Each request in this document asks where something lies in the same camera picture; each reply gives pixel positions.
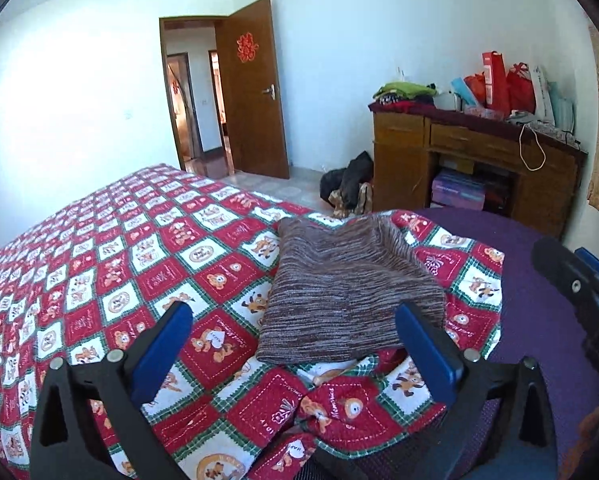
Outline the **brown wooden desk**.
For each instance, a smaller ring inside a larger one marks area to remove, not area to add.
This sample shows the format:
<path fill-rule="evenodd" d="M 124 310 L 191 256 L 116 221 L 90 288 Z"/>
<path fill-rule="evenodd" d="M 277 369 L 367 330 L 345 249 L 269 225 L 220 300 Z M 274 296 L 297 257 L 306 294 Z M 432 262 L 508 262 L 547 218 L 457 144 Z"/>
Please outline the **brown wooden desk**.
<path fill-rule="evenodd" d="M 433 179 L 450 170 L 486 185 L 485 211 L 565 235 L 585 151 L 529 127 L 427 105 L 372 114 L 375 211 L 431 206 Z"/>

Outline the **pink storage box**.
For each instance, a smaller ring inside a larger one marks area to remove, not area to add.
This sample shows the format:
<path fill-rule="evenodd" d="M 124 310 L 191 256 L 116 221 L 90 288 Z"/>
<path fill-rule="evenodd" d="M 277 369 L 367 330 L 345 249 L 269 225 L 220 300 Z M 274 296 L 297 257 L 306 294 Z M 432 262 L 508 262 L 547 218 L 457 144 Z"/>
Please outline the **pink storage box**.
<path fill-rule="evenodd" d="M 486 185 L 461 172 L 443 170 L 433 179 L 431 202 L 446 207 L 482 210 Z"/>

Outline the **red gift bag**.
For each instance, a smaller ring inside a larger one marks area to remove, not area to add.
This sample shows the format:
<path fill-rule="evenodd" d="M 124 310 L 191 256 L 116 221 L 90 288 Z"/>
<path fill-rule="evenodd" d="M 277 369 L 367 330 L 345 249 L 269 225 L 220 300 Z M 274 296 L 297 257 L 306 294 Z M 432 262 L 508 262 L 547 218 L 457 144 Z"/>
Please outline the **red gift bag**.
<path fill-rule="evenodd" d="M 511 106 L 503 55 L 497 51 L 484 52 L 482 59 L 484 64 L 486 104 L 490 110 L 497 110 L 503 116 L 508 117 L 511 112 Z"/>

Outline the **brown knitted sweater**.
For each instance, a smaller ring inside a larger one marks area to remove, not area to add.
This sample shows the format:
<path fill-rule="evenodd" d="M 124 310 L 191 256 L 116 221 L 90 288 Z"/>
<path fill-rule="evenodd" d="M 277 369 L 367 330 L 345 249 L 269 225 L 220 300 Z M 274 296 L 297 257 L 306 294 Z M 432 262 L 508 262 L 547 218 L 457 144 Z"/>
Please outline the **brown knitted sweater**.
<path fill-rule="evenodd" d="M 395 312 L 414 304 L 437 328 L 446 293 L 387 216 L 336 228 L 307 218 L 278 224 L 278 270 L 257 359 L 273 365 L 344 362 L 397 348 Z"/>

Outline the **red paper door decoration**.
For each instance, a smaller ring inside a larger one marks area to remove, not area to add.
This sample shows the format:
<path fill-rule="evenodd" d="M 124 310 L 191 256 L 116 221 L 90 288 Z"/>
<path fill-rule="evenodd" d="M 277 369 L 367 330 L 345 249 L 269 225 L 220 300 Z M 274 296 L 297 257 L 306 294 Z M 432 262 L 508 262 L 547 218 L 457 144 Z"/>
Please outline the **red paper door decoration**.
<path fill-rule="evenodd" d="M 257 56 L 259 50 L 259 44 L 255 41 L 254 36 L 251 32 L 245 32 L 236 40 L 236 54 L 237 58 L 242 63 L 252 62 Z"/>

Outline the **red patchwork bed quilt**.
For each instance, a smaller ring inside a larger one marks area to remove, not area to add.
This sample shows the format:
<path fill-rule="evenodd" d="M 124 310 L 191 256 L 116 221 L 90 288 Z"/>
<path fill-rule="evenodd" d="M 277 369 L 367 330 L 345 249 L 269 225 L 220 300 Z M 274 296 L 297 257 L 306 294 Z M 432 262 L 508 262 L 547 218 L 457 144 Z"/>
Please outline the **red patchwork bed quilt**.
<path fill-rule="evenodd" d="M 176 301 L 191 336 L 144 416 L 193 479 L 288 479 L 317 451 L 361 458 L 441 412 L 397 349 L 274 366 L 256 356 L 278 270 L 278 222 L 339 220 L 158 165 L 0 244 L 0 466 L 25 479 L 52 359 L 124 350 Z"/>

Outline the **black clothes pile on floor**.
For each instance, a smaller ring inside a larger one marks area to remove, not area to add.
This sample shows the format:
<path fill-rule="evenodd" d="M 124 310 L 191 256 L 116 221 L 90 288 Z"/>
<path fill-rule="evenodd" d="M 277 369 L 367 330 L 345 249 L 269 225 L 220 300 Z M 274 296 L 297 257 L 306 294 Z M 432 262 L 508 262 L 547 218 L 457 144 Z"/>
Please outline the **black clothes pile on floor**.
<path fill-rule="evenodd" d="M 366 214 L 372 209 L 373 177 L 373 159 L 363 151 L 346 168 L 330 170 L 321 177 L 320 198 L 334 208 L 336 218 Z"/>

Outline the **green folded clothes stack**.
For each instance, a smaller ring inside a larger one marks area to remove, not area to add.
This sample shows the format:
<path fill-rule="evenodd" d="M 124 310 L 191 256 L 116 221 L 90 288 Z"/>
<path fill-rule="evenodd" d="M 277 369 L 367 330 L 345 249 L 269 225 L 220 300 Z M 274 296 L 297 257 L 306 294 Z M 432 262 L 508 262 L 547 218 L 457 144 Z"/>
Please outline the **green folded clothes stack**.
<path fill-rule="evenodd" d="M 437 96 L 435 84 L 422 86 L 408 81 L 394 81 L 384 84 L 373 94 L 373 100 L 382 105 L 398 102 L 414 101 L 424 104 L 433 104 Z"/>

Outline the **purple bed sheet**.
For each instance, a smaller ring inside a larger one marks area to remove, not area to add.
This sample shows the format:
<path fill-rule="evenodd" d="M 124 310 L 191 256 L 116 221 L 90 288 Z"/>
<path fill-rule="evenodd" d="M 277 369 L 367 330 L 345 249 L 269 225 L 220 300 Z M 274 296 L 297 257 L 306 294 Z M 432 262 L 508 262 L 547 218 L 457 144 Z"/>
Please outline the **purple bed sheet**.
<path fill-rule="evenodd" d="M 435 208 L 415 212 L 453 234 L 480 240 L 505 253 L 501 337 L 488 359 L 514 363 L 522 356 L 533 356 L 538 360 L 551 403 L 561 466 L 577 445 L 581 421 L 599 406 L 599 374 L 581 348 L 585 331 L 573 306 L 531 264 L 531 248 L 542 235 L 485 211 Z M 493 401 L 484 408 L 451 479 L 459 479 L 475 462 L 496 406 Z M 317 453 L 319 458 L 334 462 L 336 472 L 353 474 L 350 477 L 333 476 L 313 455 L 295 479 L 410 479 L 410 472 L 406 472 L 407 454 L 414 457 L 415 450 L 424 450 L 431 440 L 431 426 L 360 460 L 338 460 L 325 452 Z"/>

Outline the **brown wooden door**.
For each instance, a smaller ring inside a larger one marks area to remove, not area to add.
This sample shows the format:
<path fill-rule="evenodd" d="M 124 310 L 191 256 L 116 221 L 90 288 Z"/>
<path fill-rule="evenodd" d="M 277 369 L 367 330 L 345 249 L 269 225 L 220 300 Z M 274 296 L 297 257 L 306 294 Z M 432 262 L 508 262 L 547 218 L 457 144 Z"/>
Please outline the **brown wooden door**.
<path fill-rule="evenodd" d="M 251 32 L 259 44 L 254 61 L 242 63 L 236 40 Z M 290 177 L 271 0 L 257 0 L 216 24 L 226 123 L 234 167 L 260 176 Z"/>

